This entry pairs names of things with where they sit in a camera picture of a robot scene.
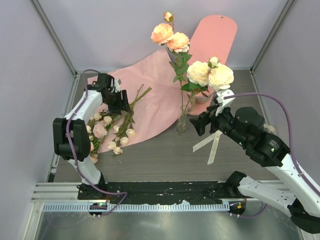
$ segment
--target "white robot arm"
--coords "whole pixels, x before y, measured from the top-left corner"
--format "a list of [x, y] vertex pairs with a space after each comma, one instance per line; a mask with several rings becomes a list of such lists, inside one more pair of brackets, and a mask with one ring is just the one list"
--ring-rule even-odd
[[[120, 80], [114, 79], [106, 73], [99, 73], [97, 81], [87, 85], [87, 91], [83, 92], [82, 98], [77, 105], [64, 118], [56, 118], [53, 121], [54, 151], [62, 156], [76, 169], [79, 167], [82, 186], [90, 188], [90, 183], [104, 187], [104, 177], [93, 164], [90, 153], [90, 140], [86, 125], [96, 109], [105, 103], [108, 112], [121, 114], [121, 111], [131, 112], [126, 90], [120, 90]], [[66, 126], [70, 121], [70, 136], [76, 152], [77, 162], [74, 159], [72, 148], [67, 139]]]
[[235, 99], [232, 96], [236, 97], [230, 89], [219, 90], [213, 98], [215, 104], [198, 119], [190, 119], [197, 133], [201, 136], [206, 125], [211, 124], [210, 133], [219, 130], [230, 137], [246, 155], [276, 175], [292, 193], [266, 186], [238, 171], [228, 178], [226, 184], [236, 194], [279, 209], [306, 232], [320, 233], [320, 186], [297, 163], [302, 173], [298, 172], [290, 148], [278, 136], [264, 129], [265, 119], [252, 107], [242, 107], [232, 116], [229, 107]]

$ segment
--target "gray floor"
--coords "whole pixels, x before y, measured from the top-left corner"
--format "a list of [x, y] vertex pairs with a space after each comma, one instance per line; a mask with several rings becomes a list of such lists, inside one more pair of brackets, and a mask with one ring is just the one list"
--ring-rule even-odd
[[[234, 71], [231, 89], [235, 94], [254, 92], [255, 88], [248, 70]], [[75, 103], [83, 93], [79, 84]], [[236, 99], [231, 106], [234, 114], [238, 108], [253, 107], [262, 114], [258, 98], [255, 96]], [[211, 144], [195, 153], [192, 147], [209, 136], [199, 137], [192, 125], [184, 135], [178, 135], [171, 126], [158, 136], [124, 148], [123, 154], [112, 157], [111, 152], [99, 155], [96, 167], [106, 181], [225, 181], [234, 171], [240, 171], [256, 180], [276, 180], [266, 169], [260, 167], [245, 155], [245, 152], [226, 136], [221, 136], [214, 163], [207, 165]], [[80, 182], [73, 167], [60, 160], [54, 178], [55, 182]]]
[[[249, 201], [244, 215], [263, 203]], [[227, 212], [127, 212], [88, 218], [87, 212], [43, 212], [36, 240], [302, 240], [302, 233], [283, 212], [268, 206], [255, 218]]]

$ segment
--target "pink wrapping paper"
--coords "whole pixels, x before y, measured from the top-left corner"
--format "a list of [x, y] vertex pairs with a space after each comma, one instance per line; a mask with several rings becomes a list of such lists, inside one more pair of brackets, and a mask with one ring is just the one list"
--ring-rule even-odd
[[[142, 94], [148, 87], [148, 92], [134, 106], [133, 128], [136, 135], [129, 139], [129, 145], [151, 139], [169, 128], [181, 116], [181, 91], [179, 82], [173, 83], [175, 71], [169, 64], [170, 58], [167, 50], [162, 49], [152, 53], [132, 66], [109, 72], [116, 79], [121, 79], [121, 89], [127, 90], [128, 101], [132, 103], [137, 95], [137, 90], [144, 84], [140, 91]], [[88, 79], [89, 84], [97, 77]], [[184, 94], [183, 102], [187, 103], [188, 97]], [[102, 104], [96, 112], [106, 110], [107, 105]], [[107, 152], [108, 143], [115, 138], [113, 129], [109, 130], [107, 137], [99, 148], [98, 153]]]

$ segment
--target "flower bouquet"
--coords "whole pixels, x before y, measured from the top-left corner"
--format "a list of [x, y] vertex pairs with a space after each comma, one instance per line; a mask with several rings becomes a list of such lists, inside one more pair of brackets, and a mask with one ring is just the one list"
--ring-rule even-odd
[[[157, 25], [151, 34], [151, 39], [160, 46], [166, 45], [174, 56], [174, 62], [169, 62], [176, 74], [173, 82], [179, 81], [181, 89], [181, 117], [178, 119], [175, 131], [183, 134], [187, 130], [186, 115], [193, 97], [201, 93], [208, 98], [206, 94], [209, 93], [208, 87], [215, 91], [230, 88], [230, 84], [234, 81], [234, 73], [229, 67], [221, 64], [217, 56], [211, 57], [208, 62], [195, 61], [189, 65], [188, 61], [192, 57], [189, 54], [189, 38], [184, 33], [174, 33], [174, 15], [171, 12], [164, 13], [164, 20], [167, 23]], [[184, 91], [189, 96], [186, 104], [183, 98]]]
[[108, 142], [107, 146], [110, 150], [113, 150], [114, 156], [123, 153], [122, 147], [126, 146], [130, 138], [136, 135], [133, 124], [135, 123], [134, 108], [135, 104], [143, 98], [150, 90], [148, 87], [141, 95], [139, 95], [143, 85], [137, 91], [135, 100], [130, 104], [131, 112], [121, 112], [121, 115], [109, 113], [108, 111], [97, 112], [92, 115], [89, 122], [86, 125], [86, 130], [90, 139], [90, 157], [93, 163], [98, 162], [98, 150], [99, 147], [104, 143], [104, 140], [110, 130], [113, 129], [114, 139]]

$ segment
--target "glass vase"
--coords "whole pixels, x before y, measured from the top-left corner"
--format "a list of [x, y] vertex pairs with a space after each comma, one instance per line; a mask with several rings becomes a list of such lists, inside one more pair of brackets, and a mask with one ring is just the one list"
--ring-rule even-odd
[[174, 127], [174, 131], [177, 134], [182, 135], [187, 131], [187, 126], [188, 126], [187, 115], [188, 115], [189, 108], [186, 105], [182, 105], [180, 107], [180, 110], [181, 110], [181, 116], [178, 118], [178, 122]]

